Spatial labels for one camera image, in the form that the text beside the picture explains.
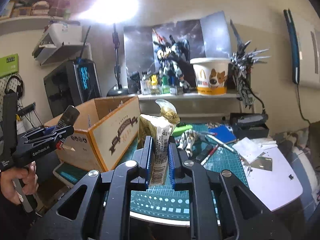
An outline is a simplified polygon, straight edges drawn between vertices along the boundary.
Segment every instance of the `pen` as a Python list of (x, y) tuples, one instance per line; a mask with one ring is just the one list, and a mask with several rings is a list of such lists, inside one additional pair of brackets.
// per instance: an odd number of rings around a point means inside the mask
[(209, 158), (215, 153), (215, 151), (219, 148), (219, 144), (217, 144), (212, 150), (211, 152), (209, 152), (208, 156), (201, 162), (201, 165), (205, 165), (205, 163), (209, 160)]
[(207, 136), (209, 138), (211, 138), (212, 140), (216, 141), (218, 144), (220, 144), (220, 146), (225, 147), (226, 149), (228, 149), (230, 152), (236, 152), (234, 149), (230, 148), (228, 145), (226, 145), (225, 143), (223, 143), (222, 141), (218, 140), (217, 138), (215, 138), (214, 136), (207, 134)]

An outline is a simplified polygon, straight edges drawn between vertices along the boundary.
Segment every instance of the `lamp stand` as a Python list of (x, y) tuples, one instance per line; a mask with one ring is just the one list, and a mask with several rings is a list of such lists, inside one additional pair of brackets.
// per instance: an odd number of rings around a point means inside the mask
[(107, 94), (107, 97), (114, 97), (114, 96), (124, 96), (128, 95), (128, 89), (127, 88), (122, 88), (121, 82), (120, 82), (120, 65), (119, 65), (119, 46), (120, 46), (120, 41), (119, 41), (119, 36), (116, 30), (116, 24), (113, 24), (113, 34), (112, 34), (112, 41), (113, 44), (115, 45), (115, 53), (116, 53), (116, 65), (115, 65), (115, 76), (117, 79), (117, 84), (111, 88)]

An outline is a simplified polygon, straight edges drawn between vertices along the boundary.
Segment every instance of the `snack package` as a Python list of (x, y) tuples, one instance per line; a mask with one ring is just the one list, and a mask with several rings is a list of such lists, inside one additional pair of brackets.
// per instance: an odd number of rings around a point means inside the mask
[(144, 146), (146, 136), (150, 135), (154, 139), (156, 149), (152, 159), (152, 175), (150, 186), (164, 183), (167, 168), (167, 150), (169, 136), (172, 134), (176, 125), (180, 123), (177, 110), (170, 102), (157, 99), (156, 103), (160, 106), (160, 117), (141, 114), (139, 117), (138, 146)]

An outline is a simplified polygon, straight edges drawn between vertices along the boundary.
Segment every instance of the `paper sheet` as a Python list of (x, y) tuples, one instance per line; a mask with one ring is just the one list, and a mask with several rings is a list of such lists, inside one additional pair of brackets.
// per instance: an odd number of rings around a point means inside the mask
[(248, 163), (252, 163), (259, 155), (263, 153), (263, 149), (250, 141), (247, 137), (238, 141), (232, 146)]
[(172, 127), (157, 128), (156, 150), (153, 155), (150, 186), (164, 183), (168, 163), (168, 142)]
[(250, 141), (257, 144), (259, 147), (262, 148), (262, 150), (268, 150), (271, 148), (278, 147), (277, 142), (271, 138), (257, 138), (257, 139), (251, 139)]

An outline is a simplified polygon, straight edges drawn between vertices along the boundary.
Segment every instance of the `blue notebook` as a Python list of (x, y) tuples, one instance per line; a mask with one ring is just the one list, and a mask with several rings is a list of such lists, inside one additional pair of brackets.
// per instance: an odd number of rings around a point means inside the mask
[(208, 129), (208, 132), (215, 132), (217, 135), (215, 135), (215, 138), (222, 141), (223, 143), (231, 143), (236, 141), (236, 136), (228, 130), (227, 127), (224, 125), (221, 125), (217, 128), (210, 128)]

